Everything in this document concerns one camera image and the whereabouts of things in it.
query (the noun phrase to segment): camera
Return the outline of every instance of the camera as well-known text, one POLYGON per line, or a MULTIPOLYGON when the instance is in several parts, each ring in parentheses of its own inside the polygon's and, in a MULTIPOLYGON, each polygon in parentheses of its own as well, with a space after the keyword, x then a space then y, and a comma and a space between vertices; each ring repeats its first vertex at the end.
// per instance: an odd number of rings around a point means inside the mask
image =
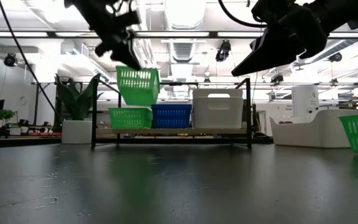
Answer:
POLYGON ((284 77, 282 74, 278 74, 275 77, 272 77, 272 80, 270 81, 270 83, 281 83, 284 82, 284 77))
POLYGON ((9 53, 4 59, 4 65, 10 68, 16 67, 17 64, 19 64, 19 61, 14 53, 9 53))
POLYGON ((231 44, 230 41, 224 40, 219 47, 219 50, 216 54, 216 61, 223 62, 229 57, 229 53, 231 51, 231 44))
POLYGON ((330 62, 340 62, 342 60, 342 54, 341 53, 336 53, 336 54, 333 54, 332 56, 330 56, 328 58, 328 60, 330 62))

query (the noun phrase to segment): column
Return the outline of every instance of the column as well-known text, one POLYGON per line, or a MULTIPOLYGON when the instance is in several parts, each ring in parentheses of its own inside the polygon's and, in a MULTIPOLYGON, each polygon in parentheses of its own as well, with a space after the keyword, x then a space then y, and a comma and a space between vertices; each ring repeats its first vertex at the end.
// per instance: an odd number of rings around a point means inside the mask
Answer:
MULTIPOLYGON (((39 46, 40 60, 38 60, 32 66, 32 68, 40 83, 55 81, 55 74, 58 72, 58 68, 60 66, 59 58, 61 54, 61 44, 61 40, 53 40, 42 43, 39 46)), ((34 122, 36 85, 34 85, 32 91, 34 94, 30 104, 30 123, 34 122)), ((56 86, 49 85, 47 88, 45 88, 45 93, 49 100, 52 102, 52 105, 55 106, 56 86)), ((53 125, 54 120, 55 112, 49 105, 44 94, 40 93, 38 99, 37 120, 35 124, 42 125, 44 122, 48 122, 53 125)))

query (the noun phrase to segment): green plant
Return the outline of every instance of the green plant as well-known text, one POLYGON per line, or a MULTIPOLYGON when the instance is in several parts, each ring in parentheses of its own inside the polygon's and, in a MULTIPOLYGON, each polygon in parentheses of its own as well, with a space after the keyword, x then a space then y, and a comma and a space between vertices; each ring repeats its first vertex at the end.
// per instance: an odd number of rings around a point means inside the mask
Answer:
POLYGON ((7 122, 15 116, 15 114, 16 113, 11 110, 0 110, 0 119, 7 124, 7 122))
POLYGON ((95 82, 99 82, 99 78, 100 75, 95 75, 86 89, 80 93, 76 89, 73 79, 69 79, 68 85, 64 85, 60 81, 60 77, 56 75, 57 95, 59 99, 65 104, 65 107, 73 120, 83 121, 88 117, 89 110, 92 108, 93 85, 95 82))

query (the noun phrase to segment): wall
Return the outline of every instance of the wall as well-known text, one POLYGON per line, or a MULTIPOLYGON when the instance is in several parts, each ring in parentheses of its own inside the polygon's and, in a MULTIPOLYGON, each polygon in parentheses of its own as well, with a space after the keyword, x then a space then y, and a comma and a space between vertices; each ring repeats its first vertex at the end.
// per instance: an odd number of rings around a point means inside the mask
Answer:
MULTIPOLYGON (((60 65, 58 58, 60 56, 62 42, 63 40, 50 40, 43 41, 38 45, 38 48, 40 49, 41 60, 32 65, 32 69, 40 83, 55 81, 55 74, 58 72, 58 67, 60 65)), ((44 90, 52 105, 55 106, 56 86, 50 85, 47 88, 44 88, 44 90)), ((48 122, 53 125, 54 121, 55 112, 48 103, 44 94, 40 93, 36 125, 42 125, 44 122, 48 122)))
MULTIPOLYGON (((42 85, 47 94, 49 100, 52 102, 53 106, 56 102, 56 86, 50 85, 45 88, 45 85, 42 85)), ((31 85, 30 92, 34 94, 33 100, 30 101, 30 111, 29 121, 30 124, 34 122, 34 111, 35 111, 35 93, 37 92, 37 85, 31 85)), ((37 112, 37 122, 36 125, 43 125, 44 122, 49 122, 50 124, 54 124, 55 121, 55 112, 50 107, 47 99, 44 97, 42 92, 39 93, 38 98, 38 112, 37 112)))
POLYGON ((25 76, 23 68, 7 68, 0 59, 0 100, 5 100, 4 109, 17 111, 19 119, 28 119, 29 113, 33 113, 29 109, 32 96, 35 95, 35 92, 31 91, 31 81, 29 72, 25 76))

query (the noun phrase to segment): black cable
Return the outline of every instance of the black cable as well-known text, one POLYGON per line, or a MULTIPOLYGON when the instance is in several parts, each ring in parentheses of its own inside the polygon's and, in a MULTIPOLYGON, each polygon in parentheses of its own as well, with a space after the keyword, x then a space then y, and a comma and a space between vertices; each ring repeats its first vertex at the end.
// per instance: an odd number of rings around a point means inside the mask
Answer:
POLYGON ((124 0, 121 1, 121 3, 118 6, 117 12, 121 11, 122 4, 124 4, 124 0))
POLYGON ((224 11, 224 13, 225 13, 231 20, 233 20, 234 22, 236 22, 236 23, 238 23, 238 24, 241 24, 241 25, 243 25, 243 26, 253 27, 253 28, 266 28, 266 27, 267 27, 267 25, 251 24, 251 23, 249 23, 249 22, 244 22, 244 21, 239 20, 238 18, 234 17, 234 16, 228 11, 228 9, 226 9, 226 7, 224 6, 222 0, 218 0, 218 2, 219 2, 219 5, 221 6, 222 10, 224 11))
POLYGON ((2 83, 1 93, 0 93, 0 100, 2 99, 2 93, 4 92, 4 86, 6 81, 6 73, 7 73, 7 66, 5 66, 5 75, 4 75, 4 81, 2 83))
POLYGON ((12 27, 11 27, 11 23, 9 22, 9 20, 8 20, 8 18, 7 18, 7 16, 6 16, 6 12, 5 12, 4 6, 2 5, 1 0, 0 0, 0 8, 1 8, 2 15, 4 16, 4 19, 5 19, 7 28, 9 29, 9 32, 12 34, 13 40, 15 41, 16 46, 17 46, 17 48, 19 49, 19 52, 20 52, 20 54, 21 54, 22 57, 23 57, 24 63, 25 63, 25 64, 27 65, 27 67, 29 68, 29 71, 30 71, 31 75, 33 76, 35 82, 37 83, 37 85, 38 85, 39 88, 41 89, 42 94, 44 94, 45 99, 47 99, 47 101, 48 101, 50 107, 51 107, 51 108, 53 109, 53 111, 55 112, 55 115, 58 117, 58 119, 60 120, 60 122, 62 122, 61 117, 60 117, 59 114, 57 113, 55 107, 52 105, 52 102, 51 102, 50 99, 48 98, 48 96, 47 96, 45 90, 42 88, 40 82, 38 81, 38 78, 35 76, 35 74, 34 74, 32 68, 31 68, 31 66, 30 66, 29 61, 27 61, 27 58, 26 58, 25 55, 24 55, 24 52, 23 52, 23 50, 22 50, 22 47, 20 46, 19 41, 17 41, 17 38, 16 38, 16 36, 15 36, 15 33, 13 33, 13 30, 12 30, 12 27))
POLYGON ((128 3, 128 10, 129 12, 132 12, 132 3, 134 2, 134 0, 129 0, 129 3, 128 3))

